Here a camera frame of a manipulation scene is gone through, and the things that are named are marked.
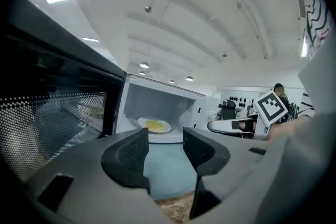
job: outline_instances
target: mesh window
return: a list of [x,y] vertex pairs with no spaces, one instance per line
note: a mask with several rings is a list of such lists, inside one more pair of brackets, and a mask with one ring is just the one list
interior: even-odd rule
[[0,98],[5,163],[25,182],[66,149],[99,137],[106,92]]

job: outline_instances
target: white ceiling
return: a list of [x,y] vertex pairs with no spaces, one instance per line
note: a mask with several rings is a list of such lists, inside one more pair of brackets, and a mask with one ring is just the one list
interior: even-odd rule
[[265,61],[285,62],[286,71],[303,64],[298,0],[33,1],[76,37],[100,40],[84,42],[121,68],[139,73],[146,61],[146,76],[165,82],[192,75],[205,83],[207,70]]

